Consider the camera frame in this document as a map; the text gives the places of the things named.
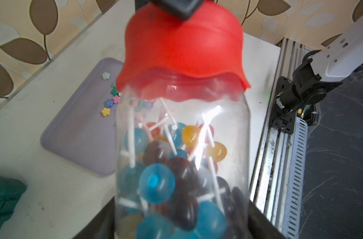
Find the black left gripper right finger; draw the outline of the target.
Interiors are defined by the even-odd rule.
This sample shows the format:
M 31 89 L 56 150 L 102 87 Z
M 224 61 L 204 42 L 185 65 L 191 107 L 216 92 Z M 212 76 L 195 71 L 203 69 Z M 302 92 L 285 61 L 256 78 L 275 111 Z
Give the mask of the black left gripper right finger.
M 251 200 L 248 213 L 248 229 L 253 239 L 286 239 Z

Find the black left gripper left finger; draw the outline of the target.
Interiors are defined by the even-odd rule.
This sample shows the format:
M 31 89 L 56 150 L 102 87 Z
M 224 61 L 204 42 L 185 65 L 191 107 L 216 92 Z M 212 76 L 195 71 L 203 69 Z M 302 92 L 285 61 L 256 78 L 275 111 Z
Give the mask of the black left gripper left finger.
M 114 239 L 115 202 L 112 198 L 74 239 Z

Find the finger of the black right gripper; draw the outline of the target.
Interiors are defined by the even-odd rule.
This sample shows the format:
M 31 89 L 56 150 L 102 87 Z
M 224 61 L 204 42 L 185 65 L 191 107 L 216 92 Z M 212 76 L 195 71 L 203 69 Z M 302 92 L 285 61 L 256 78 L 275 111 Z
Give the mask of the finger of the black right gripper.
M 181 21 L 190 19 L 204 0 L 150 0 L 152 4 Z

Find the red lid candy jar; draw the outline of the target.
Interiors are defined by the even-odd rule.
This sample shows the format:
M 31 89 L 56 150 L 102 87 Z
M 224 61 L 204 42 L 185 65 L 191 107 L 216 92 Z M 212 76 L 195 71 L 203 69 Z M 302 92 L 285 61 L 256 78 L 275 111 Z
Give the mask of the red lid candy jar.
M 117 239 L 247 239 L 250 110 L 237 18 L 152 3 L 125 30 L 116 78 Z

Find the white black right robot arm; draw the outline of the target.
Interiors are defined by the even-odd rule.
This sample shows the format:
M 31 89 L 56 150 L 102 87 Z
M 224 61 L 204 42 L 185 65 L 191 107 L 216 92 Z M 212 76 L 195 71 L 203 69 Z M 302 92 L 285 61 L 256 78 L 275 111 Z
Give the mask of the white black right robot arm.
M 321 101 L 363 63 L 363 15 L 334 42 L 312 55 L 293 73 L 293 86 L 278 94 L 276 106 L 286 115 Z

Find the lilac plastic tray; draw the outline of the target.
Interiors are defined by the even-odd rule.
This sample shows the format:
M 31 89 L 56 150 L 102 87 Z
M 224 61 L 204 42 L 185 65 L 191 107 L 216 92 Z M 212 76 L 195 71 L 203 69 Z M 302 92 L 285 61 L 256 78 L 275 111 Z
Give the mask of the lilac plastic tray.
M 115 109 L 103 116 L 105 101 L 112 99 L 112 84 L 123 63 L 100 60 L 41 135 L 41 145 L 94 174 L 115 171 Z

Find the green plastic tool case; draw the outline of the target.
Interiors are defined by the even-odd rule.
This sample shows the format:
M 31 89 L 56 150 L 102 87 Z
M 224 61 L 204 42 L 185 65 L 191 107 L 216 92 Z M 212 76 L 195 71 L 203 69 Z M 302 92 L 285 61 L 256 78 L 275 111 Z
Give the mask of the green plastic tool case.
M 27 186 L 21 181 L 0 176 L 0 229 L 4 222 L 8 221 L 14 209 L 27 190 Z

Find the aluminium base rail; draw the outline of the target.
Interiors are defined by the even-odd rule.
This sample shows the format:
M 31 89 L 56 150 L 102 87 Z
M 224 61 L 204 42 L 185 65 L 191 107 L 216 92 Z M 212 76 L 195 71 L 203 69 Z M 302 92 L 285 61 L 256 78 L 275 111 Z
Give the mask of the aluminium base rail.
M 269 122 L 278 79 L 281 76 L 290 79 L 309 49 L 287 38 L 277 46 L 281 51 L 268 93 L 268 110 L 251 178 L 250 199 L 287 239 L 297 239 L 300 235 L 308 126 L 302 119 L 293 117 L 292 134 L 288 134 L 272 128 Z

